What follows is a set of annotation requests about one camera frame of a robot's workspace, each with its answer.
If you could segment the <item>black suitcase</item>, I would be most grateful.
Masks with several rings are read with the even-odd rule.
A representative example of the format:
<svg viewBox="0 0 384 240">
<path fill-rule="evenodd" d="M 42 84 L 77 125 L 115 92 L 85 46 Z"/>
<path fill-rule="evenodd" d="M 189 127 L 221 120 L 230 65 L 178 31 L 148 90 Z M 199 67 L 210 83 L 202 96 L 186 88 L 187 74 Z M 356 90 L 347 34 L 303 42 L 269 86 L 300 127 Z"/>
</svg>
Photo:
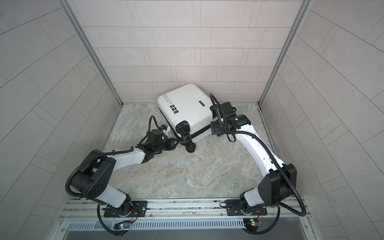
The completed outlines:
<svg viewBox="0 0 384 240">
<path fill-rule="evenodd" d="M 158 97 L 161 113 L 189 153 L 196 150 L 196 142 L 212 134 L 211 122 L 217 120 L 212 106 L 210 97 L 195 84 L 186 84 Z"/>
</svg>

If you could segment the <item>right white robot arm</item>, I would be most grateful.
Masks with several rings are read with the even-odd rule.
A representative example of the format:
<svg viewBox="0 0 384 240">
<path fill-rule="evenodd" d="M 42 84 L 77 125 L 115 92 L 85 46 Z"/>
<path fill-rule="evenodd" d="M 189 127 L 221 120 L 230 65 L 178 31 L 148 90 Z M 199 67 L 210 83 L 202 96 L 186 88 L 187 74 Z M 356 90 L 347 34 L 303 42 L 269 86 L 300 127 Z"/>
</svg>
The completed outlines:
<svg viewBox="0 0 384 240">
<path fill-rule="evenodd" d="M 305 216 L 304 202 L 296 190 L 296 168 L 279 159 L 261 140 L 251 121 L 245 115 L 237 115 L 229 102 L 218 104 L 213 100 L 210 109 L 217 118 L 211 122 L 212 134 L 233 136 L 235 141 L 240 141 L 263 175 L 257 188 L 240 195 L 242 212 L 250 215 L 257 207 L 281 206 L 298 216 Z"/>
</svg>

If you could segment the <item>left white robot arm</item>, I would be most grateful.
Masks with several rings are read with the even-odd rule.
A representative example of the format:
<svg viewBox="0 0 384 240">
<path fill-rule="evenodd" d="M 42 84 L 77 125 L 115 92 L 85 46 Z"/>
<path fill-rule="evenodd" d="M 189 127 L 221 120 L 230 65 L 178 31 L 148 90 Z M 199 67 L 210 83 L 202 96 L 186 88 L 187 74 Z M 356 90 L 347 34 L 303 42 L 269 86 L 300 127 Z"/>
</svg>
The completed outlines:
<svg viewBox="0 0 384 240">
<path fill-rule="evenodd" d="M 70 174 L 65 184 L 68 195 L 87 198 L 101 205 L 113 216 L 125 217 L 133 210 L 131 197 L 109 184 L 114 171 L 143 164 L 163 151 L 172 151 L 178 140 L 168 138 L 162 130 L 151 130 L 137 146 L 124 151 L 103 153 L 91 151 L 86 159 Z"/>
</svg>

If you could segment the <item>left green circuit board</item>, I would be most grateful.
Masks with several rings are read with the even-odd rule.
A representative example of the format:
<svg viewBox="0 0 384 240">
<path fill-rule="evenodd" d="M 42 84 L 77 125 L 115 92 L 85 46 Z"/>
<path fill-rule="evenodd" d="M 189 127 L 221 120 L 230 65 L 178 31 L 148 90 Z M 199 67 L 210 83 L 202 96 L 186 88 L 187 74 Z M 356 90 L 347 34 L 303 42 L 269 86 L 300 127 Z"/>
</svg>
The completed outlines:
<svg viewBox="0 0 384 240">
<path fill-rule="evenodd" d="M 124 230 L 124 229 L 129 229 L 131 227 L 131 222 L 130 221 L 123 221 L 120 223 L 117 223 L 114 225 L 114 230 Z"/>
</svg>

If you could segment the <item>green circuit board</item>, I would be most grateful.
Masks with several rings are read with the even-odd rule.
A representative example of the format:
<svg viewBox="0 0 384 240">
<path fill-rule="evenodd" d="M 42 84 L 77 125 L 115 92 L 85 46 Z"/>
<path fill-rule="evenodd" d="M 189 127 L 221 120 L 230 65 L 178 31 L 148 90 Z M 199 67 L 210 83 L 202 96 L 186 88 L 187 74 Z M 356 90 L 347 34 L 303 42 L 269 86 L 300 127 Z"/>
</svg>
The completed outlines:
<svg viewBox="0 0 384 240">
<path fill-rule="evenodd" d="M 245 230 L 251 233 L 258 232 L 262 226 L 263 221 L 260 219 L 243 219 Z"/>
<path fill-rule="evenodd" d="M 124 229 L 129 229 L 131 227 L 131 222 L 130 221 L 123 221 L 120 223 L 117 223 L 114 225 L 114 230 L 124 230 Z"/>
</svg>

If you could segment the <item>right green circuit board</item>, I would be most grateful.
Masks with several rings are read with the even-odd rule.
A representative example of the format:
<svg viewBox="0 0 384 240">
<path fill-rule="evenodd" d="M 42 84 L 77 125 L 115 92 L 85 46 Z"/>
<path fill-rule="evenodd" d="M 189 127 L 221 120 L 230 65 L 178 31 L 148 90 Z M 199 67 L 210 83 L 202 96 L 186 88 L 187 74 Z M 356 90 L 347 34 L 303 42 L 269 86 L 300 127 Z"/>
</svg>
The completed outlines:
<svg viewBox="0 0 384 240">
<path fill-rule="evenodd" d="M 258 232 L 262 226 L 263 221 L 260 219 L 243 219 L 245 230 L 251 233 Z"/>
</svg>

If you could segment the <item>aluminium mounting rail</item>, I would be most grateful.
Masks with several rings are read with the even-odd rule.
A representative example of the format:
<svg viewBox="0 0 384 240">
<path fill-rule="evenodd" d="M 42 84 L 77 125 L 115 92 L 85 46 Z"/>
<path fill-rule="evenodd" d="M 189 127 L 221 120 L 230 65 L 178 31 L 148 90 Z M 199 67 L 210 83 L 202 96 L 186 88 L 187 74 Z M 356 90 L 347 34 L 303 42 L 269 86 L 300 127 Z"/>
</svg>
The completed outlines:
<svg viewBox="0 0 384 240">
<path fill-rule="evenodd" d="M 125 215 L 106 205 L 100 206 L 91 200 L 68 200 L 58 214 L 61 221 L 97 220 L 97 213 L 105 220 L 149 220 L 149 219 L 208 219 L 208 218 L 273 218 L 277 207 L 258 206 L 252 214 L 240 209 L 239 198 L 202 198 L 202 199 L 136 199 L 132 200 L 133 209 Z"/>
</svg>

